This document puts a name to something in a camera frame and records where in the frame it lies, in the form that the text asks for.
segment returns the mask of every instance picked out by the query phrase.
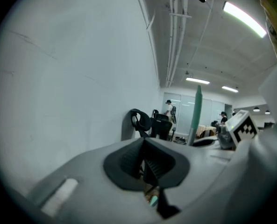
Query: fluorescent light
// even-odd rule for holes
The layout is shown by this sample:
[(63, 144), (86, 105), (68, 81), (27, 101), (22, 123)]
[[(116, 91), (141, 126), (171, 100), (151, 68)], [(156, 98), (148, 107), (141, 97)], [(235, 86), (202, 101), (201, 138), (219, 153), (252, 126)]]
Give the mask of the fluorescent light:
[(238, 93), (237, 90), (232, 89), (232, 88), (229, 88), (229, 87), (226, 87), (226, 86), (222, 86), (222, 89), (225, 89), (225, 90), (228, 90), (228, 91), (232, 91), (232, 92)]
[(237, 8), (233, 4), (226, 2), (223, 10), (227, 13), (230, 13), (234, 17), (238, 18), (246, 25), (248, 25), (251, 29), (258, 33), (260, 37), (264, 37), (267, 32), (261, 27), (259, 23), (257, 23), (251, 16), (249, 16), (246, 12), (242, 11), (241, 9)]
[(186, 80), (188, 81), (194, 81), (194, 82), (199, 82), (199, 83), (203, 83), (203, 84), (209, 84), (209, 81), (205, 81), (205, 80), (199, 80), (199, 79), (193, 79), (193, 78), (186, 78)]

